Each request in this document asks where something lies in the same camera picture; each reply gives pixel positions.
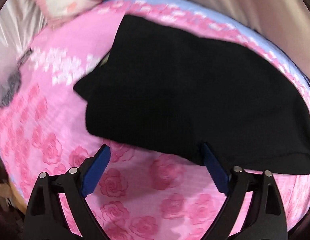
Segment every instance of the black fabric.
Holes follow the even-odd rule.
[[[74,87],[88,131],[203,165],[310,174],[310,115],[297,89],[241,45],[125,16],[108,62]]]

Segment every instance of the white floral pattern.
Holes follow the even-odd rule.
[[[101,61],[100,57],[88,54],[85,67],[78,57],[68,57],[67,49],[50,48],[48,52],[34,48],[30,59],[33,69],[43,67],[43,72],[52,72],[52,85],[71,85],[73,81],[79,80],[85,74],[91,72]]]

